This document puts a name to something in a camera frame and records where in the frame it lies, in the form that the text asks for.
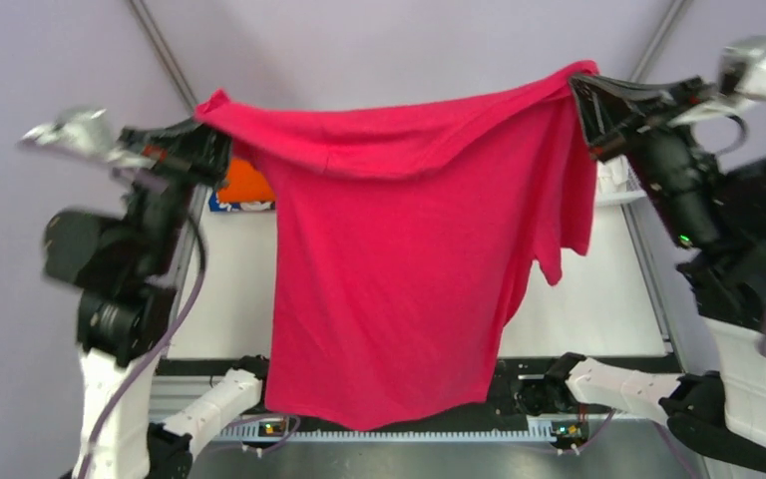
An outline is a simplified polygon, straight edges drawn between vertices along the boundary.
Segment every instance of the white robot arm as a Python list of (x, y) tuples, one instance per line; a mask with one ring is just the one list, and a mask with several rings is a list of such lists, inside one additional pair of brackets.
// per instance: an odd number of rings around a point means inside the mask
[[(152, 359), (107, 416), (91, 447), (92, 429), (105, 406), (145, 359), (135, 358), (122, 368), (113, 356), (97, 349), (81, 352), (85, 382), (81, 454), (65, 478), (80, 478), (81, 474), (88, 479), (186, 478), (206, 445), (260, 402), (262, 381), (249, 371), (232, 369), (186, 409), (160, 423), (150, 423), (149, 399), (157, 366)], [(87, 458), (90, 462), (82, 473)]]

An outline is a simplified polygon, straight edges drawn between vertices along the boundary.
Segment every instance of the lavender wall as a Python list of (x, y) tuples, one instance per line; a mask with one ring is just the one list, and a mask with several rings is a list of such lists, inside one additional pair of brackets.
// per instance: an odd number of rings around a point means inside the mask
[(42, 230), (66, 206), (118, 212), (121, 191), (94, 169), (14, 145), (87, 103), (108, 107), (117, 126), (187, 113), (125, 2), (0, 2), (0, 479), (59, 477), (77, 457), (78, 296), (43, 282)]

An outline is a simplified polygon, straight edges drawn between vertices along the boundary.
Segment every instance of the gray wall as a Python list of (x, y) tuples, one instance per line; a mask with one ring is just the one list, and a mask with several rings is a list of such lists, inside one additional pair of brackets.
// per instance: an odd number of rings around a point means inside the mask
[(42, 230), (70, 205), (118, 212), (122, 191), (104, 173), (14, 145), (87, 102), (118, 126), (187, 114), (125, 2), (0, 1), (0, 479), (59, 477), (77, 457), (78, 296), (42, 281)]
[[(693, 3), (651, 71), (650, 82), (673, 81), (694, 74), (711, 78), (721, 47), (745, 35), (766, 34), (766, 2), (702, 0)], [(748, 143), (741, 150), (721, 159), (725, 169), (766, 155), (766, 105), (758, 106), (743, 118), (750, 127)], [(727, 120), (710, 122), (697, 128), (698, 138), (710, 151), (728, 145), (736, 134), (737, 127)], [(716, 368), (718, 361), (711, 336), (699, 321), (685, 280), (673, 268), (677, 261), (688, 259), (690, 254), (668, 242), (650, 207), (644, 219), (646, 227), (652, 232), (658, 272), (669, 298), (670, 313), (677, 325), (673, 332), (685, 365), (694, 372)], [(758, 477), (743, 470), (734, 470), (733, 474), (739, 478)]]

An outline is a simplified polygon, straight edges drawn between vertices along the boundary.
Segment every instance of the black cable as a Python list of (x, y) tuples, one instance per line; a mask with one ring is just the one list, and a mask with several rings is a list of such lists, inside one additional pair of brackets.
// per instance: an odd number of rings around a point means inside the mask
[(200, 228), (198, 227), (197, 220), (192, 212), (184, 207), (184, 215), (186, 216), (187, 223), (192, 228), (195, 235), (195, 247), (198, 251), (198, 274), (206, 274), (206, 240), (203, 238)]
[(749, 134), (749, 129), (747, 128), (747, 124), (742, 120), (741, 117), (737, 117), (735, 115), (730, 115), (727, 117), (728, 119), (735, 122), (739, 127), (739, 134), (738, 138), (735, 139), (735, 142), (733, 142), (732, 145), (724, 148), (723, 150), (719, 150), (715, 152), (716, 157), (720, 157), (721, 155), (726, 155), (728, 153), (732, 153), (739, 148), (743, 147), (745, 143), (747, 143), (747, 136)]

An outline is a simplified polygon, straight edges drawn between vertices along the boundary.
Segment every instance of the white surface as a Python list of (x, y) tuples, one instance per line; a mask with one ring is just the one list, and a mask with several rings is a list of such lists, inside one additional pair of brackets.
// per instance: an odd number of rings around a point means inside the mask
[(721, 357), (726, 423), (732, 432), (766, 447), (766, 357), (762, 334), (706, 319)]
[[(272, 213), (204, 212), (207, 278), (169, 358), (269, 353), (275, 218)], [(184, 294), (192, 288), (195, 264), (191, 261)], [(620, 209), (597, 209), (589, 255), (564, 251), (563, 268), (563, 280), (550, 287), (534, 264), (524, 304), (504, 333), (502, 356), (665, 353)]]
[[(84, 373), (84, 423), (81, 429), (81, 453), (74, 474), (81, 469), (90, 433), (102, 409), (142, 361), (137, 358), (126, 368), (116, 365), (116, 358), (97, 349), (81, 351)], [(158, 359), (137, 378), (119, 404), (113, 408), (93, 449), (88, 479), (143, 479), (151, 469), (146, 433), (148, 431), (151, 381)]]
[(679, 374), (648, 374), (588, 358), (574, 367), (567, 385), (580, 404), (600, 404), (665, 425), (659, 399), (679, 386)]
[(181, 437), (189, 434), (190, 453), (195, 460), (227, 424), (259, 402), (261, 393), (262, 382), (253, 374), (232, 369), (186, 409), (164, 419), (164, 429)]

